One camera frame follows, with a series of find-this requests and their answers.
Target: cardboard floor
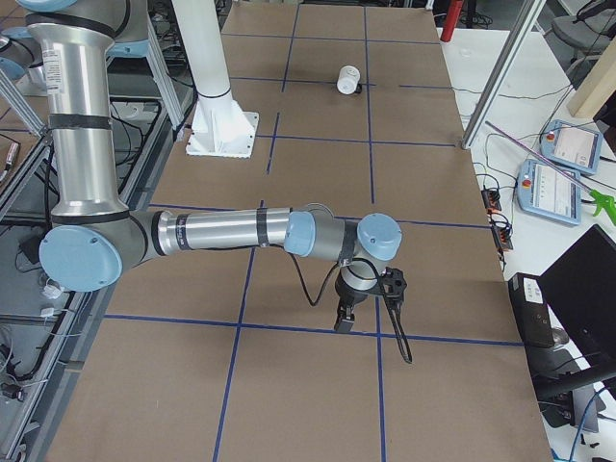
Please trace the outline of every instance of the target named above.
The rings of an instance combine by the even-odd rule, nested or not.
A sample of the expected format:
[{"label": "cardboard floor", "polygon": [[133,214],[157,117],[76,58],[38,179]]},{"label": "cardboard floor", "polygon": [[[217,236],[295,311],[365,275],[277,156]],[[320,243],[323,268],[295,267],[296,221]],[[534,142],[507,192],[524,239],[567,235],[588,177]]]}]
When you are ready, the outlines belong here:
[{"label": "cardboard floor", "polygon": [[[234,3],[223,41],[253,155],[176,143],[151,207],[390,214],[415,364],[382,303],[335,334],[275,248],[175,255],[118,284],[47,460],[552,460],[430,13]],[[314,294],[331,264],[300,264]]]}]

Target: light blue joint cap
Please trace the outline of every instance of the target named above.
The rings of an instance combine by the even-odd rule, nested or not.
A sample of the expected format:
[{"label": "light blue joint cap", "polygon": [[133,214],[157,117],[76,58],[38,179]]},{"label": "light blue joint cap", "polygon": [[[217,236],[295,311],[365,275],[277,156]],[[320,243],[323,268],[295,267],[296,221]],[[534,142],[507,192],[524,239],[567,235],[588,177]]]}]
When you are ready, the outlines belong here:
[{"label": "light blue joint cap", "polygon": [[40,13],[58,12],[68,8],[78,0],[17,0],[17,3],[27,10]]},{"label": "light blue joint cap", "polygon": [[357,225],[357,239],[372,257],[389,262],[398,252],[402,230],[393,218],[371,214]]},{"label": "light blue joint cap", "polygon": [[17,80],[26,74],[26,69],[13,60],[0,58],[0,68],[7,74],[11,80]]},{"label": "light blue joint cap", "polygon": [[113,58],[145,58],[148,46],[148,40],[124,41],[112,46],[107,54]]},{"label": "light blue joint cap", "polygon": [[310,212],[291,212],[287,224],[285,250],[300,257],[307,257],[315,246],[317,225]]},{"label": "light blue joint cap", "polygon": [[2,35],[9,39],[31,39],[32,35],[28,32],[27,27],[10,27],[2,31]]},{"label": "light blue joint cap", "polygon": [[85,226],[52,229],[40,243],[38,255],[49,277],[71,291],[97,291],[122,274],[116,248],[102,234]]}]

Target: gray chair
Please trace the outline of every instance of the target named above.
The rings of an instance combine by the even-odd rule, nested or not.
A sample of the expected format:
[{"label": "gray chair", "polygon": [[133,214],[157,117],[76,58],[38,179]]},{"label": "gray chair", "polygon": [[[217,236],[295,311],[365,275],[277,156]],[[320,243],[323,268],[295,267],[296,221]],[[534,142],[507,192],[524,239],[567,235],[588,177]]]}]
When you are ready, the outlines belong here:
[{"label": "gray chair", "polygon": [[552,28],[546,35],[553,32],[574,49],[574,59],[566,70],[567,75],[571,76],[581,63],[599,59],[611,42],[611,38],[605,33],[614,24],[616,9],[603,10],[583,21],[576,16],[560,16],[552,21]]}]

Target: red object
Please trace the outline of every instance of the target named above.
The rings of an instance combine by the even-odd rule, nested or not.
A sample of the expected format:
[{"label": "red object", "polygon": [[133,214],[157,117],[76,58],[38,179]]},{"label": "red object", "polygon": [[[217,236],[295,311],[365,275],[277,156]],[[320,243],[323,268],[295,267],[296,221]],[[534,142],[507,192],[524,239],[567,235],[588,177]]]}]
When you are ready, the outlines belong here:
[{"label": "red object", "polygon": [[445,20],[445,26],[443,26],[443,32],[441,33],[441,41],[451,40],[453,29],[455,29],[455,25],[460,18],[460,12],[462,12],[462,5],[464,5],[464,0],[451,0],[451,3],[449,3],[447,19]]}]

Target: white cup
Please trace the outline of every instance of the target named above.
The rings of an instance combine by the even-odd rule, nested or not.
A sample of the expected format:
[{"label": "white cup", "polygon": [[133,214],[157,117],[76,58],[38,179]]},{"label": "white cup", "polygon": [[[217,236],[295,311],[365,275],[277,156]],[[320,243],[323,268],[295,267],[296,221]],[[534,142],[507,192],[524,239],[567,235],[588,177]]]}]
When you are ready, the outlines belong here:
[{"label": "white cup", "polygon": [[359,70],[352,65],[345,65],[338,75],[338,91],[342,94],[352,94],[359,84]]}]

